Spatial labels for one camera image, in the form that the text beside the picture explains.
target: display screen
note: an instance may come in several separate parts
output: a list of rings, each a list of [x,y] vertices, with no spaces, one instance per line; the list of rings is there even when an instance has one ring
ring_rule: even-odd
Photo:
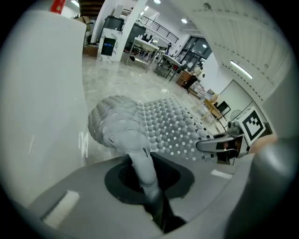
[[[115,41],[115,39],[105,37],[101,54],[112,56]]]

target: round fan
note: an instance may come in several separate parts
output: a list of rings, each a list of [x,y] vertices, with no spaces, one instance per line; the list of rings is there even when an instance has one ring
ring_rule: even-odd
[[[230,115],[230,120],[233,121],[241,113],[242,113],[242,110],[234,110]]]

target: white pillar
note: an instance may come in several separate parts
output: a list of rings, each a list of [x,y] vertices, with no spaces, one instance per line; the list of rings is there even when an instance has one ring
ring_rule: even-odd
[[[136,22],[138,15],[143,11],[144,6],[147,3],[147,1],[148,0],[138,0],[136,5],[134,6],[133,11],[131,12],[130,16],[127,18],[127,22],[122,31],[121,41],[119,42],[119,45],[117,48],[115,61],[121,60],[121,56],[122,56],[123,50],[125,48],[128,36],[131,32],[131,29],[132,29],[134,23]]]
[[[97,20],[94,24],[93,34],[90,40],[91,43],[96,43],[100,31],[103,29],[105,18],[113,14],[114,9],[118,4],[118,0],[105,0],[97,17]]]

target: desk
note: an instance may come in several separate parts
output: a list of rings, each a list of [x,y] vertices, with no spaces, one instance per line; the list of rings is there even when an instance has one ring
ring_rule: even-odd
[[[159,60],[159,62],[158,62],[158,64],[157,64],[157,67],[156,67],[156,69],[155,69],[154,72],[157,73],[158,70],[162,70],[162,69],[164,69],[164,68],[165,68],[165,64],[166,64],[167,61],[169,61],[170,64],[172,64],[172,65],[176,65],[176,66],[178,66],[178,68],[174,71],[173,75],[171,76],[171,78],[170,78],[170,80],[169,80],[169,81],[171,81],[172,78],[175,76],[175,74],[177,73],[177,71],[179,70],[179,68],[180,68],[182,65],[181,65],[178,61],[176,61],[175,59],[173,59],[172,57],[170,57],[169,55],[166,55],[166,54],[162,54],[162,55],[161,55],[161,58],[160,58],[160,60]],[[171,72],[171,68],[172,68],[172,66],[169,68],[169,71],[168,71],[168,73],[167,73],[167,75],[166,75],[165,78],[167,78],[168,76],[170,76],[169,73]]]
[[[219,112],[219,110],[217,110],[217,108],[214,106],[214,104],[211,103],[208,99],[204,99],[199,105],[195,106],[194,109],[203,103],[206,104],[209,111],[202,117],[202,119],[206,118],[209,113],[212,113],[213,115],[215,115],[218,120],[222,117],[222,114]]]
[[[148,42],[146,42],[144,40],[141,40],[138,37],[135,37],[133,45],[132,45],[131,50],[129,52],[129,55],[127,57],[126,65],[128,64],[128,60],[129,60],[130,56],[133,55],[132,54],[132,50],[133,50],[134,47],[139,48],[139,49],[141,49],[143,51],[146,51],[146,52],[150,52],[150,53],[153,52],[153,51],[156,51],[155,54],[152,57],[152,60],[150,62],[149,61],[146,62],[146,61],[143,61],[141,59],[135,58],[136,61],[141,62],[141,63],[143,63],[143,64],[145,64],[147,66],[147,68],[145,70],[145,72],[147,72],[148,69],[149,69],[149,67],[150,67],[150,65],[153,63],[153,61],[154,61],[154,59],[155,59],[155,57],[156,57],[156,55],[158,53],[159,47],[156,47],[156,46],[154,46],[154,45],[152,45],[152,44],[150,44],[150,43],[148,43]]]
[[[183,87],[183,85],[188,82],[188,80],[191,78],[192,74],[186,70],[182,71],[182,73],[180,74],[178,80],[177,80],[177,84],[181,87]]]

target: balcony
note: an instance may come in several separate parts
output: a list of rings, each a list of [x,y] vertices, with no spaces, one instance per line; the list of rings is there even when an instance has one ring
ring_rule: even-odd
[[[123,9],[122,15],[128,17],[130,15],[131,11],[127,9]],[[161,26],[159,23],[156,23],[155,21],[145,17],[138,15],[136,23],[139,23],[143,26],[146,26],[147,28],[150,28],[156,32],[158,32],[160,35],[166,37],[168,40],[170,40],[172,43],[176,43],[178,41],[178,37],[174,35],[172,32],[167,30],[165,27]]]

